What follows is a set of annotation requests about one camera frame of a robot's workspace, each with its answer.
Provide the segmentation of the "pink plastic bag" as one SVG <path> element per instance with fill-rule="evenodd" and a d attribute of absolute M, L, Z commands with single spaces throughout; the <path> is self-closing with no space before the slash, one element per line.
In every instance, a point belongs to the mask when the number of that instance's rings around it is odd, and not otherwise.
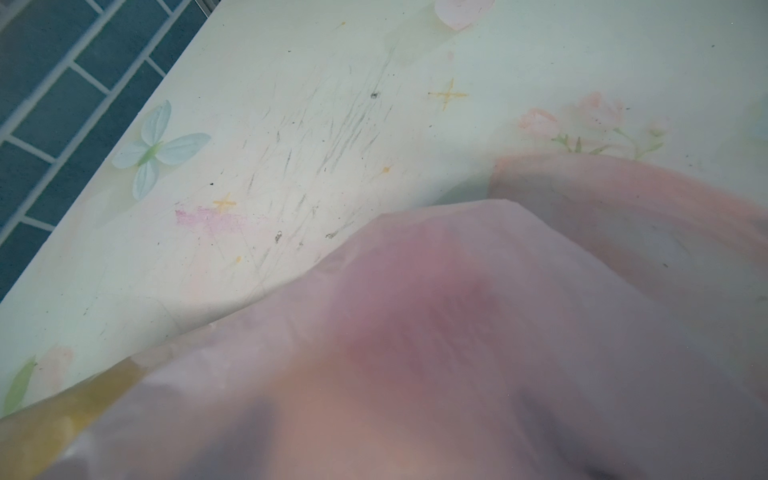
<path fill-rule="evenodd" d="M 767 209 L 503 159 L 137 355 L 165 362 L 33 479 L 763 479 Z"/>

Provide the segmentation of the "yellow fake banana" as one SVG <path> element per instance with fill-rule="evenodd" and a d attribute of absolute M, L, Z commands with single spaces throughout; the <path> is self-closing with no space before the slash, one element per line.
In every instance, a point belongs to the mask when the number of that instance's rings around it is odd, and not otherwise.
<path fill-rule="evenodd" d="M 1 477 L 33 479 L 86 427 L 165 362 L 146 355 L 113 367 L 1 420 Z"/>

